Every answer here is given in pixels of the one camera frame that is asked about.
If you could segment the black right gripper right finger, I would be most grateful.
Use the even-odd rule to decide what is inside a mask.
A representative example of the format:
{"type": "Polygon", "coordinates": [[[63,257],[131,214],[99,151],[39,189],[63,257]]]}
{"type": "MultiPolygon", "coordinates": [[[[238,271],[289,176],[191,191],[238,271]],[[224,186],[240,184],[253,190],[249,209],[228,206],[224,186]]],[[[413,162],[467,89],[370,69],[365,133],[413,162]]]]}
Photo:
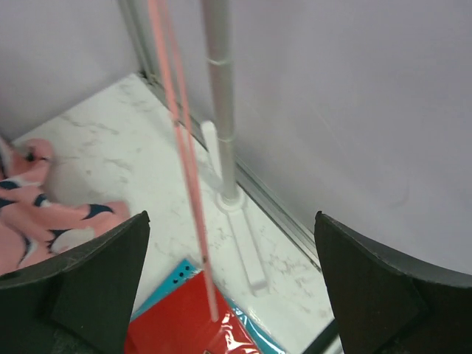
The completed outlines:
{"type": "Polygon", "coordinates": [[[314,240],[345,353],[470,353],[471,276],[318,212],[314,240]]]}

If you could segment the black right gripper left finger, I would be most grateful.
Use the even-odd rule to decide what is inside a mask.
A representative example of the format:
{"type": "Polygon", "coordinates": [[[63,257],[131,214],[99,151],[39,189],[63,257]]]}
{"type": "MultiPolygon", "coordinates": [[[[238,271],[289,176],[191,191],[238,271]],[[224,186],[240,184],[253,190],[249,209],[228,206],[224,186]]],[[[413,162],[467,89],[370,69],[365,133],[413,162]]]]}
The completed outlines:
{"type": "Polygon", "coordinates": [[[149,236],[141,212],[1,276],[1,352],[123,353],[149,236]]]}

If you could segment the pink wire hanger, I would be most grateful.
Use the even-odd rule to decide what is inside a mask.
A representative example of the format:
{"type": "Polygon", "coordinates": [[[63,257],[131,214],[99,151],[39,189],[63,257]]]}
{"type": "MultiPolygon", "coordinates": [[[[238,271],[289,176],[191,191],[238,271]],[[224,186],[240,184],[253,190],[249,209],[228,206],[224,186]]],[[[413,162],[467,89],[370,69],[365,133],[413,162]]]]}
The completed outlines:
{"type": "Polygon", "coordinates": [[[198,236],[210,319],[213,322],[217,322],[218,304],[209,261],[209,246],[204,222],[204,209],[198,180],[192,123],[181,55],[173,32],[167,2],[149,1],[147,7],[164,87],[164,95],[173,123],[187,194],[195,223],[195,232],[198,236]]]}

